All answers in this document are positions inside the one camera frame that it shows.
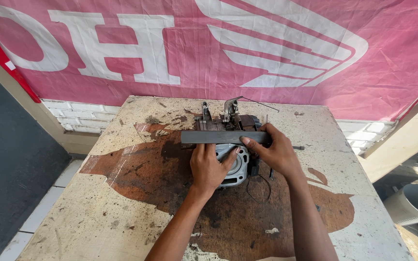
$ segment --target red banner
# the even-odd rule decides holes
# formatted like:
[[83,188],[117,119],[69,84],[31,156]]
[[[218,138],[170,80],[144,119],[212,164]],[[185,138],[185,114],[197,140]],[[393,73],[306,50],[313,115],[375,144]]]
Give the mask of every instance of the red banner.
[[414,0],[0,0],[0,46],[40,98],[243,95],[362,120],[418,98]]

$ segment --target wing logo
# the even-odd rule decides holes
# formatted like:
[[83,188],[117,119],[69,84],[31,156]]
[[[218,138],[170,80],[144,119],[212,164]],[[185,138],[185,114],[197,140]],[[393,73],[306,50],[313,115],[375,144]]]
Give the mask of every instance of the wing logo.
[[214,19],[207,26],[232,62],[267,71],[241,87],[316,86],[368,49],[363,38],[289,0],[195,1]]

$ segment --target white lettering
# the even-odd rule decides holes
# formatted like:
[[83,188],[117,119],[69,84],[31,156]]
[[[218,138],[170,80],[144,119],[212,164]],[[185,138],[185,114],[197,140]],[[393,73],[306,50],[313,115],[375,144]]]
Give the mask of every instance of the white lettering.
[[144,72],[135,74],[135,81],[144,83],[180,84],[180,77],[169,74],[162,30],[173,27],[169,15],[117,14],[119,23],[133,28],[138,44],[103,44],[97,37],[96,25],[103,25],[100,13],[79,13],[48,10],[50,18],[68,28],[78,55],[86,65],[78,69],[82,75],[122,81],[122,75],[110,71],[104,57],[141,58]]
[[60,71],[67,67],[69,57],[66,52],[51,33],[49,33],[49,31],[37,20],[27,14],[4,6],[0,6],[0,17],[9,18],[12,21],[15,21],[31,33],[43,51],[43,59],[41,61],[28,61],[11,52],[0,42],[1,47],[15,65],[20,66],[21,68],[43,72]]

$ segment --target workbench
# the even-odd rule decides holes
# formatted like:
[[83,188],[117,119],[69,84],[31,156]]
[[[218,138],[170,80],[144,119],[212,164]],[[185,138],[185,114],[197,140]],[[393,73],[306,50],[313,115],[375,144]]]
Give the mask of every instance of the workbench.
[[[192,129],[203,100],[130,96],[18,258],[143,260],[191,185],[192,150],[179,130]],[[213,115],[224,101],[206,100]],[[332,114],[325,106],[240,102],[286,134],[340,260],[413,260]],[[260,174],[269,175],[261,163]],[[249,191],[267,198],[253,177]],[[287,260],[293,257],[288,186],[270,180],[265,204],[247,181],[216,190],[201,211],[184,260]]]

